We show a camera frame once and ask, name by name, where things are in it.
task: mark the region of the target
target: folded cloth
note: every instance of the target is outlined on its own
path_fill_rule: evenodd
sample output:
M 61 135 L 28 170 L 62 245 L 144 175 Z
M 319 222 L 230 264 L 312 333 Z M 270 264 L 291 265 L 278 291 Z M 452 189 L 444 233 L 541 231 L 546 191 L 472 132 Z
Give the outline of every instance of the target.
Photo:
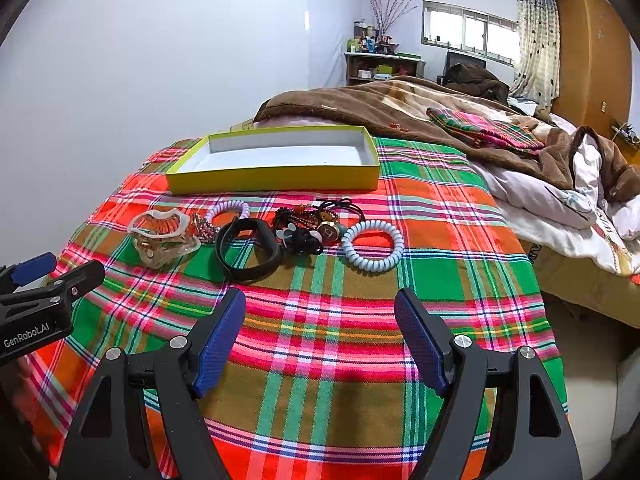
M 427 108 L 427 115 L 448 134 L 476 148 L 496 147 L 522 156 L 536 156 L 545 147 L 529 130 L 516 124 L 448 108 Z

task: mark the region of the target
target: wooden cabinet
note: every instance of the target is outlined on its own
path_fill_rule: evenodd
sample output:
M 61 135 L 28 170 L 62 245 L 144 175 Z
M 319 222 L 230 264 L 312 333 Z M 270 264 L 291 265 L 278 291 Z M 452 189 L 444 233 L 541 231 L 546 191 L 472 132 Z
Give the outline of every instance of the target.
M 558 13 L 560 97 L 552 111 L 611 138 L 611 121 L 629 116 L 629 33 L 606 0 L 558 0 Z

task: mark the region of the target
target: watch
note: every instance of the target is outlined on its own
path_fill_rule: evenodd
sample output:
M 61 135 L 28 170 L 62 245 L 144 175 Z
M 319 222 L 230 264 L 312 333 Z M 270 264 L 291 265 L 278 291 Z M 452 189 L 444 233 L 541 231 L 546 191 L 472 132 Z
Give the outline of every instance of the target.
M 226 250 L 231 241 L 242 231 L 253 231 L 260 246 L 267 251 L 266 261 L 255 266 L 241 269 L 233 267 L 225 261 Z M 216 236 L 215 257 L 222 266 L 225 276 L 234 282 L 254 282 L 271 274 L 282 261 L 282 249 L 276 240 L 269 224 L 258 218 L 234 218 L 222 227 Z
M 320 222 L 316 231 L 320 233 L 323 242 L 337 242 L 346 232 L 346 229 L 341 231 L 338 226 L 342 225 L 338 224 L 338 222 Z

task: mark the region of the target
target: jewelry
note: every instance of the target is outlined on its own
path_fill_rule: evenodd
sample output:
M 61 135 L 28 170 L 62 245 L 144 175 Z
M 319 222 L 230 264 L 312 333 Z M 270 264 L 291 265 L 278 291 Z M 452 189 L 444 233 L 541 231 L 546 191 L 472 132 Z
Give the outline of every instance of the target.
M 253 231 L 260 246 L 268 253 L 267 259 L 255 267 L 233 267 L 225 261 L 226 250 L 241 231 Z M 269 229 L 269 224 L 259 218 L 234 218 L 220 229 L 216 237 L 215 258 L 228 279 L 235 282 L 254 282 L 271 274 L 282 261 L 282 250 Z
M 219 227 L 212 225 L 211 222 L 207 222 L 198 213 L 191 215 L 191 221 L 193 222 L 193 228 L 195 234 L 203 244 L 213 244 L 216 241 L 216 236 L 220 231 Z
M 323 242 L 331 243 L 340 240 L 347 232 L 347 228 L 338 222 L 321 222 L 316 231 L 320 233 Z
M 350 198 L 341 198 L 340 200 L 325 200 L 318 206 L 318 211 L 320 214 L 327 213 L 329 212 L 327 211 L 328 208 L 345 209 L 346 211 L 356 213 L 360 217 L 360 222 L 364 222 L 366 220 L 366 218 L 364 218 L 362 209 L 356 206 Z M 324 243 L 337 242 L 347 232 L 347 228 L 343 224 L 338 222 L 337 216 L 333 212 L 329 213 L 334 216 L 333 221 L 325 220 L 321 222 L 316 229 L 322 236 L 322 240 L 324 240 Z
M 209 211 L 207 211 L 205 220 L 212 222 L 216 216 L 225 211 L 238 211 L 240 213 L 238 218 L 242 220 L 249 218 L 251 209 L 247 202 L 243 202 L 242 200 L 229 200 L 228 202 L 221 202 L 210 208 Z
M 303 227 L 289 224 L 285 229 L 278 229 L 276 236 L 285 250 L 293 254 L 322 254 L 322 237 L 320 233 Z
M 200 248 L 200 240 L 188 230 L 190 222 L 191 219 L 177 209 L 151 209 L 137 215 L 127 231 L 142 263 L 151 269 L 159 269 Z
M 353 241 L 364 231 L 383 231 L 394 241 L 394 249 L 391 254 L 381 260 L 367 260 L 360 256 L 353 248 Z M 366 220 L 359 222 L 347 230 L 342 237 L 342 248 L 347 259 L 357 268 L 367 272 L 385 272 L 393 269 L 404 252 L 404 238 L 402 233 L 389 222 L 382 220 Z
M 311 205 L 297 205 L 293 209 L 281 207 L 273 217 L 273 228 L 280 229 L 289 224 L 314 230 L 322 221 L 335 221 L 335 216 L 329 212 L 319 213 L 318 208 Z
M 216 242 L 216 236 L 218 236 L 220 228 L 213 225 L 213 219 L 225 211 L 238 211 L 240 213 L 239 218 L 244 219 L 249 218 L 250 208 L 248 203 L 242 200 L 229 200 L 209 208 L 204 218 L 198 213 L 191 215 L 196 236 L 203 244 L 214 244 Z

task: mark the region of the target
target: white coil bracelet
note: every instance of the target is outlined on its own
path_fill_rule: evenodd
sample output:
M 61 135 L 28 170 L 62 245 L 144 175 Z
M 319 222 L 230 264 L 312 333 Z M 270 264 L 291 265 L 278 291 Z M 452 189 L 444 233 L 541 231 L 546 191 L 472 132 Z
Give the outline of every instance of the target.
M 364 231 L 384 231 L 393 239 L 394 250 L 389 256 L 381 260 L 363 258 L 353 248 L 353 241 Z M 404 238 L 402 238 L 402 233 L 389 222 L 365 220 L 347 229 L 347 232 L 342 237 L 342 248 L 344 249 L 344 255 L 355 267 L 367 272 L 385 272 L 393 269 L 400 261 L 404 251 Z
M 221 202 L 209 209 L 205 219 L 211 223 L 216 216 L 225 211 L 238 211 L 240 213 L 239 218 L 243 219 L 249 218 L 250 208 L 248 203 L 242 200 L 229 200 L 228 202 Z

